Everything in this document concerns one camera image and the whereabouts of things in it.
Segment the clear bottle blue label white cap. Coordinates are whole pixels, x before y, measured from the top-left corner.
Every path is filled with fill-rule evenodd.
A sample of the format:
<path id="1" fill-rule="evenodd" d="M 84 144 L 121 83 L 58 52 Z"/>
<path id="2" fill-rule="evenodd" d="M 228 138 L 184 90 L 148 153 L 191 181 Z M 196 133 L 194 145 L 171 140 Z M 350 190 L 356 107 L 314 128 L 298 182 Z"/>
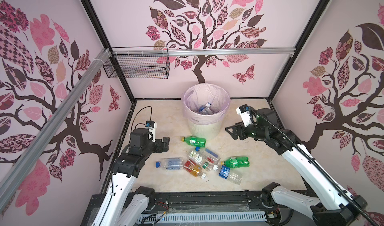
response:
<path id="1" fill-rule="evenodd" d="M 207 102 L 206 104 L 202 105 L 199 108 L 199 114 L 200 115 L 213 115 L 213 112 L 211 111 L 211 103 Z"/>

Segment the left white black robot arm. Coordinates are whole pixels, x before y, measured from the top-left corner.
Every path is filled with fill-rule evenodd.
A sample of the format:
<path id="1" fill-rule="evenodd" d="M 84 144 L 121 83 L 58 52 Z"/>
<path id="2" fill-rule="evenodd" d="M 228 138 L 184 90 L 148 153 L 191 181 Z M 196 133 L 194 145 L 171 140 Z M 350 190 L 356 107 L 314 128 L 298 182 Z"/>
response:
<path id="1" fill-rule="evenodd" d="M 150 205 L 155 192 L 152 188 L 139 187 L 129 205 L 123 209 L 133 184 L 141 169 L 153 153 L 169 151 L 170 138 L 155 139 L 153 128 L 135 129 L 130 134 L 129 144 L 113 166 L 106 196 L 96 214 L 93 226 L 133 226 Z"/>

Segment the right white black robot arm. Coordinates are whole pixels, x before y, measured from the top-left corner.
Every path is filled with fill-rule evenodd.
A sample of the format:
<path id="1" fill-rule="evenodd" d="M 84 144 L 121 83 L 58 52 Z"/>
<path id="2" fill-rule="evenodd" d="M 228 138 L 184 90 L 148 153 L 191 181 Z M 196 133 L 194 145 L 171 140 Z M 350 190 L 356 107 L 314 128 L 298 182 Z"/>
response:
<path id="1" fill-rule="evenodd" d="M 271 183 L 262 190 L 264 205 L 287 206 L 311 218 L 317 226 L 349 226 L 360 216 L 371 225 L 376 224 L 365 210 L 366 200 L 337 183 L 292 131 L 281 129 L 274 111 L 268 108 L 256 110 L 245 104 L 236 112 L 242 121 L 227 127 L 227 133 L 234 140 L 263 141 L 289 162 L 316 194 L 309 197 Z"/>

